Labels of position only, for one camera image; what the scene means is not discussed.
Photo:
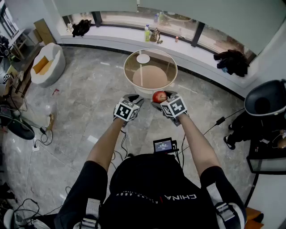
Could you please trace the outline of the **black floor fan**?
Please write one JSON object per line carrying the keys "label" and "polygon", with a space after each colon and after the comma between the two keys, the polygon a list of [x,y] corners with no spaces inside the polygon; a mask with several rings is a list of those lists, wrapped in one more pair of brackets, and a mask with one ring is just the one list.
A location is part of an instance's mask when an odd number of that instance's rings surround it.
{"label": "black floor fan", "polygon": [[7,127],[13,134],[25,140],[32,140],[35,137],[32,127],[26,121],[9,112],[6,114],[0,112],[0,125]]}

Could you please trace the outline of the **person's black shirt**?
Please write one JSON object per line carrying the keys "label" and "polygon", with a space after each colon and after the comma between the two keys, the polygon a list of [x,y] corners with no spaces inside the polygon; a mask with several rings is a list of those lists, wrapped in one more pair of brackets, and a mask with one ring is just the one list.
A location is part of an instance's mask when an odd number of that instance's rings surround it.
{"label": "person's black shirt", "polygon": [[244,229],[246,211],[218,166],[193,184],[174,156],[142,154],[124,160],[108,179],[106,170],[85,162],[56,216],[55,229],[79,228],[88,201],[100,229]]}

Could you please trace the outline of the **brown cardboard panel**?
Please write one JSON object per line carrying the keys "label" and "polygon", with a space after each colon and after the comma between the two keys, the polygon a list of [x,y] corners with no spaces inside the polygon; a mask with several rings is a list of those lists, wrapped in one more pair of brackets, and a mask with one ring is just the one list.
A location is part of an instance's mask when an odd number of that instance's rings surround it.
{"label": "brown cardboard panel", "polygon": [[56,43],[44,19],[34,22],[34,26],[45,45],[48,45],[49,43]]}

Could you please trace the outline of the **person's left forearm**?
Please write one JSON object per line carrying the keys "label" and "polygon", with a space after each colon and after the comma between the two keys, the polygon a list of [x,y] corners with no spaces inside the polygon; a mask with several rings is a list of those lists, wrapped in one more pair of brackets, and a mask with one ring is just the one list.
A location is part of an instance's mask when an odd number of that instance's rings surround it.
{"label": "person's left forearm", "polygon": [[124,122],[125,121],[120,118],[116,118],[112,122],[93,146],[87,157],[87,161],[93,161],[102,166],[106,172],[108,171],[115,145]]}

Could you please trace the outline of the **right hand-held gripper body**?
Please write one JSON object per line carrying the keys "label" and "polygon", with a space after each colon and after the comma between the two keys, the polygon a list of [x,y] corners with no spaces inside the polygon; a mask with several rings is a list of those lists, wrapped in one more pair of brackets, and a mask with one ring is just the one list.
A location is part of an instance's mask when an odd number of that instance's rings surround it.
{"label": "right hand-held gripper body", "polygon": [[166,118],[171,119],[177,127],[181,125],[178,116],[187,114],[187,107],[179,94],[172,95],[166,101],[160,103],[159,108],[162,110],[163,115]]}

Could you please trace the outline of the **orange cushion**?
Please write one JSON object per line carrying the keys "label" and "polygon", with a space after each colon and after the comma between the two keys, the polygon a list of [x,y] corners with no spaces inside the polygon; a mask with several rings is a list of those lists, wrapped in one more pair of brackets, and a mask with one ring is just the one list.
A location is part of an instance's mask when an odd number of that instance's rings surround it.
{"label": "orange cushion", "polygon": [[45,75],[52,65],[52,62],[53,60],[48,60],[46,56],[43,56],[43,58],[33,66],[33,69],[36,74]]}

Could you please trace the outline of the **small white plate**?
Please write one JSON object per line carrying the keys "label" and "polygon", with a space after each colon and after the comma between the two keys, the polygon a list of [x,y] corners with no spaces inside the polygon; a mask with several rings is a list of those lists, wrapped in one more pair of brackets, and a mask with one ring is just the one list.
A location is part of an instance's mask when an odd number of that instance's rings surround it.
{"label": "small white plate", "polygon": [[147,55],[147,54],[139,54],[136,57],[136,60],[140,64],[146,64],[146,63],[148,63],[150,61],[150,56]]}

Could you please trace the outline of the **red apple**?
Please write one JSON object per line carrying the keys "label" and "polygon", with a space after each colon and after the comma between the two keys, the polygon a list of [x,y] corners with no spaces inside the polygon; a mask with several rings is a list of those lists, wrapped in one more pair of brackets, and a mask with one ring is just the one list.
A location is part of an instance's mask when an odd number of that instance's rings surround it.
{"label": "red apple", "polygon": [[156,91],[152,96],[152,101],[155,103],[162,103],[168,99],[167,94],[164,91]]}

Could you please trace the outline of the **brown ornament on sill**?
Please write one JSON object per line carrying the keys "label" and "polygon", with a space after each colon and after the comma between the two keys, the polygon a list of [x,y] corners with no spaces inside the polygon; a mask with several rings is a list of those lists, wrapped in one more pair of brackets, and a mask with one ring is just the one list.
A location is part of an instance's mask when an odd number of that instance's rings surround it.
{"label": "brown ornament on sill", "polygon": [[157,42],[158,40],[160,40],[160,31],[158,28],[155,28],[150,35],[150,42]]}

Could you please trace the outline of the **black glass desk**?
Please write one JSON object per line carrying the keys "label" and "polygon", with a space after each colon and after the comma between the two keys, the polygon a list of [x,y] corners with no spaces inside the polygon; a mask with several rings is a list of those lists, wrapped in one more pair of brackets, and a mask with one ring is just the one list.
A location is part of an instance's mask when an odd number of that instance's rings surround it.
{"label": "black glass desk", "polygon": [[286,148],[251,140],[246,159],[254,174],[286,175]]}

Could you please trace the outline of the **black jacket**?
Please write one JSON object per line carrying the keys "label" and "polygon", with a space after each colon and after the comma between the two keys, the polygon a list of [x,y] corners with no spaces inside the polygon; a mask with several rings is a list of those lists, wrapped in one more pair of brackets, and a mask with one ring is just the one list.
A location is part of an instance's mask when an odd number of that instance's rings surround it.
{"label": "black jacket", "polygon": [[85,19],[85,20],[81,20],[78,24],[73,24],[72,28],[72,36],[84,36],[90,29],[91,27],[91,20]]}

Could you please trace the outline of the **chest-mounted black screen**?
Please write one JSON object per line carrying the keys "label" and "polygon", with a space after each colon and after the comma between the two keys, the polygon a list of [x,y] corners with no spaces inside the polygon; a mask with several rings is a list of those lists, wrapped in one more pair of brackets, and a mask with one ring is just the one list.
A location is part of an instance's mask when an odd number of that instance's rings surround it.
{"label": "chest-mounted black screen", "polygon": [[154,153],[177,153],[177,141],[172,140],[171,137],[153,141]]}

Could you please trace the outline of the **person's right forearm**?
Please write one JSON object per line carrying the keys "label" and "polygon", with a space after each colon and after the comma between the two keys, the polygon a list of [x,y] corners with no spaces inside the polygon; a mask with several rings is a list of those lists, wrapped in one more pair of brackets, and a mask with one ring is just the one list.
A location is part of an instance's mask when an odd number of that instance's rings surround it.
{"label": "person's right forearm", "polygon": [[220,167],[218,157],[209,141],[199,131],[187,114],[181,114],[178,119],[184,129],[199,177],[208,168]]}

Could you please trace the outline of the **round glass table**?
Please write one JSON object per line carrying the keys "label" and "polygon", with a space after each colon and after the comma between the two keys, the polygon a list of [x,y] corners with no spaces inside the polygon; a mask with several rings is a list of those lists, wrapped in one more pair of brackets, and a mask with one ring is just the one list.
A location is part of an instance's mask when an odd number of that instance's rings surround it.
{"label": "round glass table", "polygon": [[[146,64],[137,62],[139,54],[147,54],[150,61]],[[166,52],[158,49],[141,49],[129,55],[123,66],[127,80],[135,92],[143,98],[151,99],[156,91],[169,87],[177,77],[177,64]]]}

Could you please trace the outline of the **black window post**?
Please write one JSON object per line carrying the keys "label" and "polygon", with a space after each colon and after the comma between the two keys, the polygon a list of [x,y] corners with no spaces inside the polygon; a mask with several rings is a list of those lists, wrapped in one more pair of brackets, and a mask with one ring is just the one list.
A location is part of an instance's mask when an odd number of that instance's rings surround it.
{"label": "black window post", "polygon": [[197,28],[196,28],[193,40],[191,42],[191,46],[192,47],[196,47],[197,46],[199,38],[200,38],[200,36],[202,34],[202,31],[203,31],[204,27],[205,27],[204,23],[198,22],[198,25],[197,25]]}
{"label": "black window post", "polygon": [[93,16],[96,27],[101,27],[101,25],[102,25],[101,12],[100,11],[93,11],[92,16]]}

